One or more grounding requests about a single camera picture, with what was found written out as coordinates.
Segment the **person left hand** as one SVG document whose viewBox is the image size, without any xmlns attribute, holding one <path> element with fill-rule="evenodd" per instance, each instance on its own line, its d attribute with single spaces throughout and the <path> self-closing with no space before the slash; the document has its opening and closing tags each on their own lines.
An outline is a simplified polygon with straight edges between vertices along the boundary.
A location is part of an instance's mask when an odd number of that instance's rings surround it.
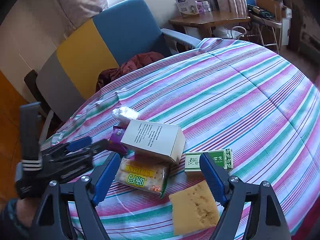
<svg viewBox="0 0 320 240">
<path fill-rule="evenodd" d="M 40 203 L 40 199 L 25 198 L 19 199 L 16 203 L 17 219 L 26 227 L 32 225 L 34 216 Z"/>
</svg>

